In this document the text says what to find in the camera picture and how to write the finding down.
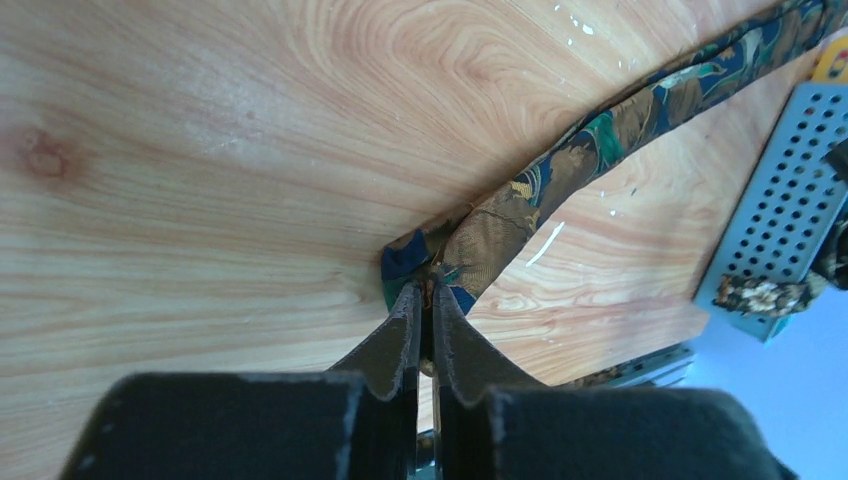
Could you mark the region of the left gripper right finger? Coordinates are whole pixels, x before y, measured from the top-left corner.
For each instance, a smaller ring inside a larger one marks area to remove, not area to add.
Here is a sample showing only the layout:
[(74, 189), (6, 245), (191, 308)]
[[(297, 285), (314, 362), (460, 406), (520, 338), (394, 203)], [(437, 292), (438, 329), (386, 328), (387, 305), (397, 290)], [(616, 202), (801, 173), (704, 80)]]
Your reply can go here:
[(791, 479), (731, 395), (538, 382), (432, 292), (435, 461), (442, 479)]

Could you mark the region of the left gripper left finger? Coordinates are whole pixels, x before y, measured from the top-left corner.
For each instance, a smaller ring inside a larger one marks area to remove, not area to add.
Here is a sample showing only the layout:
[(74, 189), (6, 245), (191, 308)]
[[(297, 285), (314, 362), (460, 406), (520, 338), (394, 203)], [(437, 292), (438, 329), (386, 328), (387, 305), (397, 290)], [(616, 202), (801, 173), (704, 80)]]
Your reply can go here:
[(64, 479), (410, 479), (422, 294), (322, 372), (148, 372), (115, 383)]

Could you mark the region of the blue green brown tie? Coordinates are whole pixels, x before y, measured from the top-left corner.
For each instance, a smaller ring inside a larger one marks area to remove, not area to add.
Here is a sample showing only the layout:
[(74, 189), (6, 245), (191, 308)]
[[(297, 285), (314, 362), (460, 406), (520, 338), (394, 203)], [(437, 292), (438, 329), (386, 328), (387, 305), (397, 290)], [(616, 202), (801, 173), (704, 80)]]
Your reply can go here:
[(385, 303), (428, 273), (469, 311), (547, 219), (628, 156), (805, 54), (847, 22), (843, 1), (779, 1), (642, 77), (479, 199), (387, 244)]

